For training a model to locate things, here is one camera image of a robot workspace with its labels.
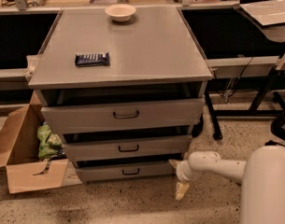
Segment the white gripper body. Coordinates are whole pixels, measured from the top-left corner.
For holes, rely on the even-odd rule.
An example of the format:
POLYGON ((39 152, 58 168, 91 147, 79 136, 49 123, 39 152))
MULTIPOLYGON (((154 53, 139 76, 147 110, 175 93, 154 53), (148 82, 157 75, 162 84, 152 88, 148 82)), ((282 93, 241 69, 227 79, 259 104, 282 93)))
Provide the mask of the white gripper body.
POLYGON ((181 183, 192 182, 194 175, 187 161, 180 161, 176 167, 176 175, 181 183))

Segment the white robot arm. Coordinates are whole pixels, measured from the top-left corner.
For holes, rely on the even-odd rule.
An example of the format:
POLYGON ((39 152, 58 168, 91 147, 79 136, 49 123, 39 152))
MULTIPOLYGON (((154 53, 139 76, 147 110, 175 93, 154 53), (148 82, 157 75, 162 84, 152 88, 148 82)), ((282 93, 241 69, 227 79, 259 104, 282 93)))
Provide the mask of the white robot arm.
POLYGON ((178 201, 197 176, 212 173, 241 185, 239 224, 285 224, 285 147, 259 147, 245 161, 197 151, 184 161, 169 163, 178 178, 178 201))

